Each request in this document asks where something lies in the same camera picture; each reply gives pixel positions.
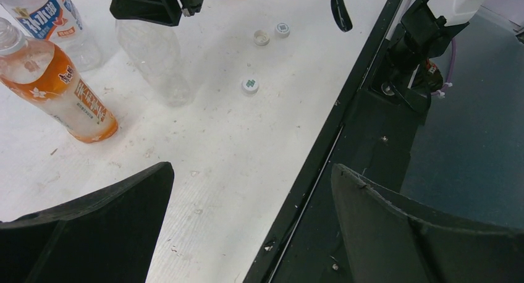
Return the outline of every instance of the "table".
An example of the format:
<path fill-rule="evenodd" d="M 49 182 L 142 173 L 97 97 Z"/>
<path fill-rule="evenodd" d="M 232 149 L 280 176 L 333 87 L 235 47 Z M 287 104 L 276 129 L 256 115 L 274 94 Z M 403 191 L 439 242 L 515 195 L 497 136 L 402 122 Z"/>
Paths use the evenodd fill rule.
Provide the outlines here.
<path fill-rule="evenodd" d="M 118 46 L 110 0 L 73 0 L 105 56 L 82 75 L 120 130 L 86 145 L 0 90 L 0 220 L 169 161 L 175 182 L 148 282 L 241 282 L 385 1 L 345 0 L 354 28 L 342 33 L 330 0 L 205 0 L 175 28 L 196 99 L 169 108 Z M 288 38 L 253 44 L 279 22 Z M 246 97 L 251 76 L 260 90 Z"/>

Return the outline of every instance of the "white bottle cap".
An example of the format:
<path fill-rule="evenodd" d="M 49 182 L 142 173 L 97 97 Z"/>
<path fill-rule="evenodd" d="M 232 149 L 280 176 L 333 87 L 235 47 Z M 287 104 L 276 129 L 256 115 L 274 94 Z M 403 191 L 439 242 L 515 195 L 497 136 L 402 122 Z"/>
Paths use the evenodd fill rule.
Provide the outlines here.
<path fill-rule="evenodd" d="M 6 56 L 20 50 L 25 44 L 25 36 L 11 23 L 0 17 L 0 56 Z"/>
<path fill-rule="evenodd" d="M 269 35 L 262 31 L 258 30 L 255 32 L 255 44 L 258 46 L 266 46 L 269 43 Z"/>
<path fill-rule="evenodd" d="M 283 22 L 275 27 L 275 35 L 279 38 L 287 38 L 289 36 L 289 26 Z"/>
<path fill-rule="evenodd" d="M 254 78 L 245 79 L 242 82 L 242 90 L 248 95 L 254 95 L 258 91 L 258 82 Z"/>

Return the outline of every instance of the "clear plastic bottle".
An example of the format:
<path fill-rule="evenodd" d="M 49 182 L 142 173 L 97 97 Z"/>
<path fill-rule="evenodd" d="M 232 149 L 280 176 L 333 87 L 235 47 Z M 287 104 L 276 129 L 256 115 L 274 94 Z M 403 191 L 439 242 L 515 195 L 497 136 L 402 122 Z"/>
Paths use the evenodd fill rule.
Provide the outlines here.
<path fill-rule="evenodd" d="M 170 106 L 193 101 L 182 75 L 180 45 L 172 28 L 141 20 L 116 20 L 116 36 L 142 77 Z"/>
<path fill-rule="evenodd" d="M 100 49 L 71 0 L 0 0 L 0 4 L 31 36 L 60 46 L 79 71 L 101 64 Z"/>
<path fill-rule="evenodd" d="M 55 118 L 82 142 L 101 141 L 118 130 L 113 114 L 80 78 L 58 46 L 26 38 L 1 17 L 0 81 Z"/>

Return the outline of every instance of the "empty bottle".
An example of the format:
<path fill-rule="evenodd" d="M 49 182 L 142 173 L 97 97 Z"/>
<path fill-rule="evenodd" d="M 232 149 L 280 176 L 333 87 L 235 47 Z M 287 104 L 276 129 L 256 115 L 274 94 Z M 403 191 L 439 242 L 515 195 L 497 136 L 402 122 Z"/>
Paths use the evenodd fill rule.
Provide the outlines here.
<path fill-rule="evenodd" d="M 0 0 L 31 36 L 62 48 L 79 71 L 98 67 L 102 54 L 71 0 Z"/>
<path fill-rule="evenodd" d="M 26 38 L 0 17 L 0 81 L 60 122 L 76 139 L 97 142 L 118 130 L 113 114 L 55 44 Z"/>
<path fill-rule="evenodd" d="M 142 77 L 168 105 L 181 106 L 193 100 L 173 29 L 141 20 L 116 20 L 116 36 Z"/>

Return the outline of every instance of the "dark gray floor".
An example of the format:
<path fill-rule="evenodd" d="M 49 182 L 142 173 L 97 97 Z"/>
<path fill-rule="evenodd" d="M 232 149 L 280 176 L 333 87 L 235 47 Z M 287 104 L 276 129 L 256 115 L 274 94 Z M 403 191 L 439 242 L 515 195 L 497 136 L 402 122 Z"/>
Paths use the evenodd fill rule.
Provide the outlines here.
<path fill-rule="evenodd" d="M 524 44 L 474 17 L 457 36 L 452 82 L 416 135 L 401 192 L 454 215 L 524 229 Z"/>

